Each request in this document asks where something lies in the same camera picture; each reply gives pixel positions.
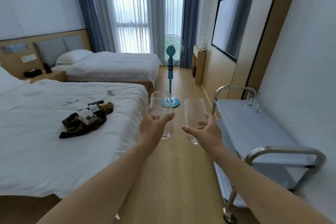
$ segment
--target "bed frame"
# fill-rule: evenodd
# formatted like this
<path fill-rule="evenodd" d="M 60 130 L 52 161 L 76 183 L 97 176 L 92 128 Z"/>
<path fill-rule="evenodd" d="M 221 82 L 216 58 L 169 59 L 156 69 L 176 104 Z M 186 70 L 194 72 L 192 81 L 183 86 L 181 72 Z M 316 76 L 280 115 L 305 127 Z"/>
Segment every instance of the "bed frame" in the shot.
<path fill-rule="evenodd" d="M 24 78 L 23 76 L 24 72 L 30 71 L 34 68 L 39 68 L 43 71 L 44 70 L 43 63 L 42 63 L 41 57 L 34 43 L 38 41 L 43 41 L 43 40 L 48 40 L 48 39 L 53 39 L 53 38 L 58 38 L 58 37 L 64 37 L 64 36 L 71 36 L 71 35 L 80 35 L 82 39 L 83 48 L 85 50 L 92 51 L 89 35 L 86 29 L 67 31 L 67 32 L 48 34 L 48 35 L 30 36 L 30 37 L 25 37 L 25 38 L 17 38 L 17 39 L 0 41 L 0 65 L 5 70 L 7 70 L 11 75 L 19 79 Z M 19 52 L 5 53 L 1 48 L 1 47 L 10 45 L 10 44 L 18 44 L 18 43 L 26 43 L 28 46 L 28 49 L 24 51 L 19 51 Z M 32 62 L 23 63 L 21 60 L 21 57 L 31 55 L 31 54 L 35 54 L 37 57 L 37 60 L 34 60 Z M 135 83 L 135 84 L 144 85 L 148 92 L 149 97 L 154 91 L 154 86 L 151 82 L 123 82 L 123 83 Z"/>

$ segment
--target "dark blue curtain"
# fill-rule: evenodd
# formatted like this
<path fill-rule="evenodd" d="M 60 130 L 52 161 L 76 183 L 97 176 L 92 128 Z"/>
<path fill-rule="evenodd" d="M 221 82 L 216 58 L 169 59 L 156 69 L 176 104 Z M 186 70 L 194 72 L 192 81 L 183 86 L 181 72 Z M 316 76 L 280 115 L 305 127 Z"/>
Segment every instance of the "dark blue curtain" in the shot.
<path fill-rule="evenodd" d="M 79 0 L 86 29 L 93 52 L 105 51 L 95 3 L 93 0 Z"/>
<path fill-rule="evenodd" d="M 193 48 L 195 45 L 196 24 L 198 13 L 198 0 L 184 0 L 182 42 L 184 52 L 180 58 L 180 67 L 191 68 Z"/>

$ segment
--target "hand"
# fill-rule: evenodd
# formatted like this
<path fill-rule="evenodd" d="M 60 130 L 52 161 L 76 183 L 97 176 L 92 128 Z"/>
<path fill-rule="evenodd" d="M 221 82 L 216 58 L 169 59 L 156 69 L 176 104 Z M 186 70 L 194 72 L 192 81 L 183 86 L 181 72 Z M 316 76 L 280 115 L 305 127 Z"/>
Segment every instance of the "hand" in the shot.
<path fill-rule="evenodd" d="M 144 112 L 142 122 L 140 124 L 140 143 L 143 143 L 149 154 L 152 154 L 156 146 L 159 144 L 163 135 L 165 125 L 172 120 L 175 113 L 171 112 L 162 118 L 149 114 L 149 108 Z"/>
<path fill-rule="evenodd" d="M 205 113 L 204 116 L 208 118 L 208 121 L 200 121 L 198 123 L 200 127 L 197 129 L 187 126 L 182 126 L 182 129 L 187 134 L 196 137 L 205 152 L 213 159 L 216 149 L 224 146 L 222 132 L 216 123 L 214 115 Z"/>

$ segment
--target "fan base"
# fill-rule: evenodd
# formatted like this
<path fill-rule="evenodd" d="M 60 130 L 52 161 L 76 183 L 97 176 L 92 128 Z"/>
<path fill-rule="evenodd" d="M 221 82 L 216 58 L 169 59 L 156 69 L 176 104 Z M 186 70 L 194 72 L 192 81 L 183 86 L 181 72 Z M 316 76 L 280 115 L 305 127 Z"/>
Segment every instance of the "fan base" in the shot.
<path fill-rule="evenodd" d="M 171 97 L 171 103 L 172 103 L 173 108 L 175 108 L 175 107 L 178 107 L 180 105 L 180 100 L 175 98 L 175 97 Z M 163 107 L 169 107 L 169 103 L 167 101 L 164 101 L 164 100 L 162 100 L 161 105 Z"/>

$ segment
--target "white sheer curtain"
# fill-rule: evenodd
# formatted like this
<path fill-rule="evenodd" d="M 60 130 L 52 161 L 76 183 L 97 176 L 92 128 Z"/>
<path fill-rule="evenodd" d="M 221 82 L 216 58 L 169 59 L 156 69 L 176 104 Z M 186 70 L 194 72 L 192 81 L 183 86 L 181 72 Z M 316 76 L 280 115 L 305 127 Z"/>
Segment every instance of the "white sheer curtain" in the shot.
<path fill-rule="evenodd" d="M 117 52 L 156 53 L 165 34 L 181 36 L 183 0 L 107 0 L 107 4 Z"/>

